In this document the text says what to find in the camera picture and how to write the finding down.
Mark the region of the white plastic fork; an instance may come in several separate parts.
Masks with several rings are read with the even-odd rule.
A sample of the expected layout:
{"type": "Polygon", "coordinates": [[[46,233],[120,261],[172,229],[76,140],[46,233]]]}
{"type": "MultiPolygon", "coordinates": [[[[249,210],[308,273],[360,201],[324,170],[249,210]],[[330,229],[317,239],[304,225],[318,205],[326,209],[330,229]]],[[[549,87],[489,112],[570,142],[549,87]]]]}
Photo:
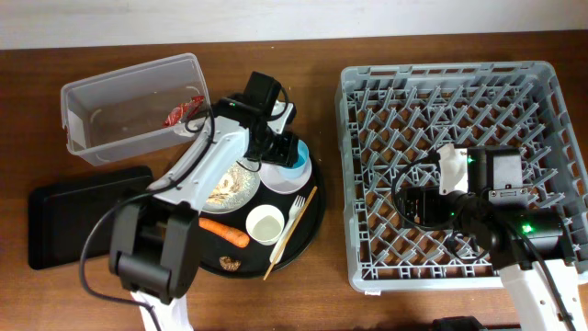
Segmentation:
{"type": "Polygon", "coordinates": [[[284,230],[281,234],[281,236],[279,237],[279,239],[277,240],[271,254],[269,257],[269,261],[272,262],[274,260],[274,258],[277,256],[278,250],[280,248],[280,246],[282,245],[282,243],[285,241],[286,236],[291,228],[291,226],[293,225],[296,217],[298,216],[298,214],[300,213],[304,203],[305,203],[305,198],[302,196],[297,196],[296,199],[294,200],[294,202],[292,203],[289,212],[288,212],[288,221],[286,222],[286,225],[284,227],[284,230]]]}

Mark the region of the light blue plastic cup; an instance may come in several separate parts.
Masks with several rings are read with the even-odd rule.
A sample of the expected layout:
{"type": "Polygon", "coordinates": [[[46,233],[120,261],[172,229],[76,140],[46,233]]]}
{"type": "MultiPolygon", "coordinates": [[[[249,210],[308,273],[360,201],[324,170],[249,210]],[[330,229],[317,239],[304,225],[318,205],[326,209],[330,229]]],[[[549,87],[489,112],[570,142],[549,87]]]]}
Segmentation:
{"type": "Polygon", "coordinates": [[[291,167],[280,166],[278,173],[285,179],[295,179],[302,175],[309,161],[310,151],[307,144],[299,140],[298,142],[298,159],[291,167]]]}

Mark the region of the orange carrot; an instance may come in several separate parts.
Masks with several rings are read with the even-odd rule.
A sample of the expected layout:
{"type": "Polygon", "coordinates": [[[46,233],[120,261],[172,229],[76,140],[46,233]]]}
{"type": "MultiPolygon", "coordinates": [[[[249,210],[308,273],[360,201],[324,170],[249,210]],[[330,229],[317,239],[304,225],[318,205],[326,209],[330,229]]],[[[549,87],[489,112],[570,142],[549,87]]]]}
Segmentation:
{"type": "Polygon", "coordinates": [[[245,248],[250,243],[249,235],[237,228],[218,223],[208,218],[200,218],[198,222],[199,226],[204,230],[221,237],[225,241],[239,248],[245,248]]]}

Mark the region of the red snack wrapper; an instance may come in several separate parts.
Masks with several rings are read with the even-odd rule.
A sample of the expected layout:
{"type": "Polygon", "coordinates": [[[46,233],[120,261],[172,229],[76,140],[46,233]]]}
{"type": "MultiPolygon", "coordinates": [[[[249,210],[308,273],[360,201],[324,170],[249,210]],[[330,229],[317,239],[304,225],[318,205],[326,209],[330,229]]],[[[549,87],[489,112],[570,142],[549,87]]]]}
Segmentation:
{"type": "Polygon", "coordinates": [[[165,128],[172,127],[193,117],[202,108],[204,101],[204,96],[195,96],[190,98],[190,100],[186,103],[180,103],[168,114],[164,120],[163,126],[165,128]]]}

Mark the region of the wooden chopstick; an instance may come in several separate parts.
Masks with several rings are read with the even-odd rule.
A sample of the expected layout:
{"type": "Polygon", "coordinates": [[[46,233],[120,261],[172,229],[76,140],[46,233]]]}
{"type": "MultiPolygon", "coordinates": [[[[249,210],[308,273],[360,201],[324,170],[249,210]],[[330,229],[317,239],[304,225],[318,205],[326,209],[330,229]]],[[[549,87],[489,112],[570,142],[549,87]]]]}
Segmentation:
{"type": "Polygon", "coordinates": [[[308,209],[308,207],[309,207],[309,205],[310,205],[310,203],[311,203],[311,201],[312,201],[313,197],[315,196],[315,194],[316,194],[317,190],[318,190],[318,187],[317,187],[317,186],[315,186],[315,187],[314,187],[314,188],[311,190],[311,193],[310,193],[310,195],[309,195],[307,198],[305,198],[306,200],[305,200],[305,203],[304,203],[304,205],[303,205],[303,207],[302,207],[302,209],[301,209],[300,213],[298,214],[298,216],[296,217],[296,219],[295,219],[295,221],[294,221],[293,225],[291,226],[291,228],[290,228],[290,230],[289,230],[289,232],[288,232],[288,234],[287,234],[287,236],[286,236],[286,239],[285,239],[285,241],[284,241],[284,242],[282,243],[282,245],[280,246],[280,248],[279,248],[279,250],[278,250],[278,253],[277,253],[277,256],[276,256],[276,257],[274,258],[274,260],[273,260],[273,261],[270,263],[270,265],[269,265],[268,269],[266,270],[266,273],[265,273],[265,275],[264,275],[264,277],[263,277],[263,280],[267,280],[267,278],[268,278],[269,274],[271,273],[271,271],[273,270],[274,266],[277,264],[277,262],[278,262],[278,261],[280,260],[280,258],[282,257],[282,255],[283,255],[283,252],[284,252],[284,250],[285,250],[285,248],[286,248],[286,246],[287,246],[287,244],[288,244],[288,241],[289,241],[290,237],[293,235],[293,233],[294,233],[294,231],[295,231],[296,227],[297,227],[297,226],[298,226],[298,224],[300,223],[300,219],[301,219],[302,215],[303,215],[303,214],[304,214],[304,212],[305,212],[305,211],[308,209]]]}

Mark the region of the small white cup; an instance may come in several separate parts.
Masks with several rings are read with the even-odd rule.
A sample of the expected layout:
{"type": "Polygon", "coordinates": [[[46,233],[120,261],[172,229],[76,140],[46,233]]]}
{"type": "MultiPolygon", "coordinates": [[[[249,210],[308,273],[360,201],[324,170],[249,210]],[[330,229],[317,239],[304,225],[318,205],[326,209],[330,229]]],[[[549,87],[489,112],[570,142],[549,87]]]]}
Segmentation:
{"type": "Polygon", "coordinates": [[[284,226],[282,211],[268,204],[253,208],[245,221],[246,232],[261,245],[274,245],[282,235],[284,226]]]}

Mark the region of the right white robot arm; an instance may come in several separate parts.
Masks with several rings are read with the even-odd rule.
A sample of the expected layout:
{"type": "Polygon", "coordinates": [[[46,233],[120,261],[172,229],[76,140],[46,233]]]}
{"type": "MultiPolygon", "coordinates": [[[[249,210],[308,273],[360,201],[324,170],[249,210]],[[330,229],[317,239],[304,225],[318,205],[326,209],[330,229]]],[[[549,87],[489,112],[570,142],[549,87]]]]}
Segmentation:
{"type": "Polygon", "coordinates": [[[405,165],[396,178],[421,164],[438,168],[439,183],[392,185],[392,205],[402,223],[451,231],[450,251],[459,236],[473,240],[498,272],[522,329],[586,329],[570,236],[556,211],[529,208],[519,150],[449,143],[405,165]]]}

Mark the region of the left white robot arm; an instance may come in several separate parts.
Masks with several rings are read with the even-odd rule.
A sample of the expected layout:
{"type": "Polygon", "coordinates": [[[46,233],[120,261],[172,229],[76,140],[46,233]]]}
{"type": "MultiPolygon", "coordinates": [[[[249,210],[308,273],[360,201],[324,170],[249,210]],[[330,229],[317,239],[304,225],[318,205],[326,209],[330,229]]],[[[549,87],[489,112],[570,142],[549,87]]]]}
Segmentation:
{"type": "Polygon", "coordinates": [[[221,98],[197,129],[197,139],[163,177],[119,202],[109,269],[130,291],[148,330],[187,330],[173,315],[198,271],[199,215],[221,177],[237,161],[293,166],[298,138],[285,131],[295,108],[273,77],[253,72],[242,93],[221,98]]]}

